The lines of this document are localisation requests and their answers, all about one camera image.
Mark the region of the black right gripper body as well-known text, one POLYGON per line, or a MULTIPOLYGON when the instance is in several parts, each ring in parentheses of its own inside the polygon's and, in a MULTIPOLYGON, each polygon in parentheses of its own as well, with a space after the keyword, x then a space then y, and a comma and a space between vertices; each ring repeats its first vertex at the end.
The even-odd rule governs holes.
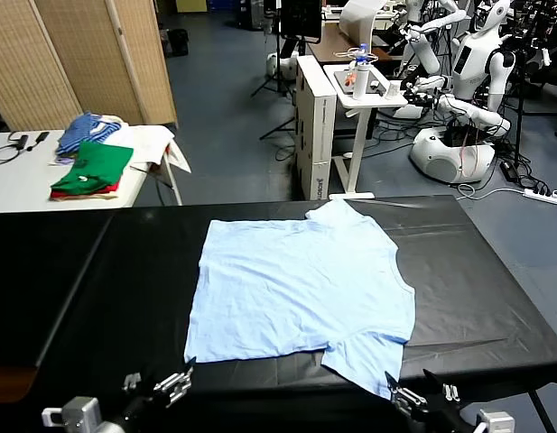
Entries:
POLYGON ((427 401, 426 405, 412 405, 405 401, 395 404, 406 418, 410 432, 468 432, 475 426, 460 415, 461 405, 454 401, 427 401))

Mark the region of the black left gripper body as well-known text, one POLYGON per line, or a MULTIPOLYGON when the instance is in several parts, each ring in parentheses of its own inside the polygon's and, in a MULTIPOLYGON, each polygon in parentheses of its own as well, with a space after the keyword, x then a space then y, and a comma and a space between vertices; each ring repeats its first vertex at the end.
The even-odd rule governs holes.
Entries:
POLYGON ((147 395, 137 394, 117 416, 121 427, 151 427, 171 403, 168 392, 153 391, 147 395))

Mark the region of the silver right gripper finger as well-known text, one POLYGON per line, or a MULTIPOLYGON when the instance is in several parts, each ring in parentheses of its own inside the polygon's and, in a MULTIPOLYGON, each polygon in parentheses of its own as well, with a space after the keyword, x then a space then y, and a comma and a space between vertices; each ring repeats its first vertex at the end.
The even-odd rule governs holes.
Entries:
POLYGON ((388 372, 385 371, 387 388, 391 393, 390 401, 399 410, 425 410, 427 400, 423 396, 402 387, 399 382, 388 372))
POLYGON ((447 384, 437 374, 430 370, 423 369, 425 378, 431 383, 432 388, 442 395, 446 401, 460 402, 458 388, 454 384, 447 384))

